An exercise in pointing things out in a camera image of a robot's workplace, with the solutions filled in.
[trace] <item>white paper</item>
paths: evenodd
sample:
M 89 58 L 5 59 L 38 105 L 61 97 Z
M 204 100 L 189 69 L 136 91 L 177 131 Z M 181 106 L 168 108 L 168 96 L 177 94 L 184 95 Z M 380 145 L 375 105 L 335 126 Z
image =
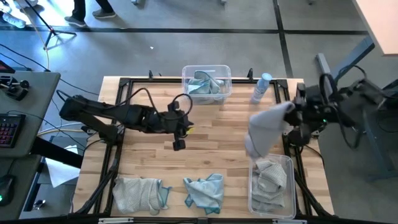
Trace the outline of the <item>white paper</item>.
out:
M 68 146 L 66 150 L 77 154 L 77 146 Z M 45 159 L 49 168 L 52 187 L 58 187 L 68 180 L 72 180 L 79 176 L 80 169 L 70 165 L 63 164 L 53 159 Z

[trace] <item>gray floor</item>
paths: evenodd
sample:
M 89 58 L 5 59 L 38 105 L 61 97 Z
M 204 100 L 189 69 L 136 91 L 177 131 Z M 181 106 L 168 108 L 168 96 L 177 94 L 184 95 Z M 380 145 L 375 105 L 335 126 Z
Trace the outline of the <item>gray floor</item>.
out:
M 53 25 L 64 26 L 63 16 L 72 10 L 71 1 L 44 1 L 41 14 L 52 18 Z M 217 0 L 146 0 L 136 7 L 129 1 L 112 1 L 119 17 L 97 21 L 90 12 L 97 9 L 94 1 L 87 1 L 86 22 L 92 27 L 113 28 L 219 28 L 219 29 L 276 29 L 271 0 L 229 0 L 225 7 Z M 365 30 L 356 9 L 349 0 L 318 0 L 309 6 L 307 0 L 279 0 L 285 29 L 290 30 Z M 364 36 L 361 35 L 286 35 L 287 49 L 295 78 L 305 83 L 318 83 L 319 69 L 315 55 L 323 52 L 331 67 L 342 60 Z M 149 70 L 167 76 L 180 76 L 186 65 L 225 64 L 234 77 L 246 76 L 249 68 L 258 77 L 269 72 L 285 78 L 285 67 L 277 34 L 167 34 L 167 33 L 102 33 L 79 32 L 74 38 L 62 35 L 62 41 L 53 38 L 49 46 L 50 69 L 60 72 L 66 81 L 89 91 L 99 92 L 102 77 L 106 75 L 147 75 Z M 46 65 L 45 52 L 34 32 L 1 31 L 2 44 L 34 58 Z M 3 49 L 0 52 L 10 55 Z M 19 62 L 39 67 L 21 58 Z M 1 60 L 12 64 L 1 57 Z M 369 79 L 384 86 L 397 78 L 398 58 L 381 57 L 376 48 L 359 63 Z M 352 70 L 339 86 L 351 84 L 360 78 Z M 70 94 L 86 93 L 60 83 Z M 61 105 L 57 96 L 55 102 Z M 60 124 L 53 104 L 46 118 Z M 376 172 L 369 143 L 363 140 L 358 152 L 349 150 L 336 127 L 328 127 L 320 138 L 325 158 L 326 176 L 335 213 L 344 218 L 397 223 L 396 208 L 398 179 L 366 182 Z

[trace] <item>keyboard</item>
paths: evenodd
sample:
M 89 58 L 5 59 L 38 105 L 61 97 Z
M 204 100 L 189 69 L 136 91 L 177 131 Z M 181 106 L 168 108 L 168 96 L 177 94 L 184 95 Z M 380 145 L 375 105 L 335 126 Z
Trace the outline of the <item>keyboard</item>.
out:
M 17 142 L 24 114 L 0 114 L 0 148 L 13 148 Z

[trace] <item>blue towel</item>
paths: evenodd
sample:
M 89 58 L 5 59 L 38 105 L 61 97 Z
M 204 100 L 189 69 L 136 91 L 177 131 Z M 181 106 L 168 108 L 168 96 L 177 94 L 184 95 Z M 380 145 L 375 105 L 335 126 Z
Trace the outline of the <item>blue towel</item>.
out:
M 183 181 L 188 191 L 185 199 L 188 208 L 195 202 L 198 208 L 205 209 L 206 215 L 213 212 L 220 214 L 224 197 L 224 177 L 221 174 L 211 174 L 206 180 L 184 178 Z

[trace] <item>computer mouse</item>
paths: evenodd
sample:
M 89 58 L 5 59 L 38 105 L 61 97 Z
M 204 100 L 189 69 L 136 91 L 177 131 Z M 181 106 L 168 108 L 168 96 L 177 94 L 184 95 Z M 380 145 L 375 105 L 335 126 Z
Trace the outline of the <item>computer mouse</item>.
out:
M 10 174 L 0 177 L 0 207 L 11 203 L 14 197 L 15 179 L 16 177 Z

